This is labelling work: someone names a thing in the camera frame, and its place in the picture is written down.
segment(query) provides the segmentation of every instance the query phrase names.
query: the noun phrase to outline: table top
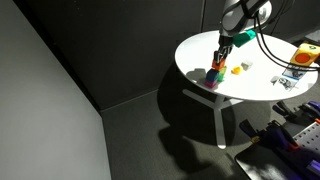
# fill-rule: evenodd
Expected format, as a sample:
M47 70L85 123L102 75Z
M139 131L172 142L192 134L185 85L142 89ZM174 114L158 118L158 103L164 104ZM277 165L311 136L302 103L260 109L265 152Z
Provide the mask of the table top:
M292 44L275 37L264 35L264 39L273 54L288 62L297 50ZM290 91L275 87L271 81L281 76L285 68L269 60L255 38L240 48L234 46L226 60L224 81L210 89L204 85L204 81L206 72L211 68L213 52L219 48L218 40L219 31L200 33L183 41L175 53L181 73L206 91L241 100L274 101L298 96L317 81L317 71L307 72ZM232 68L240 66L243 61L251 61L252 67L239 75L232 74Z

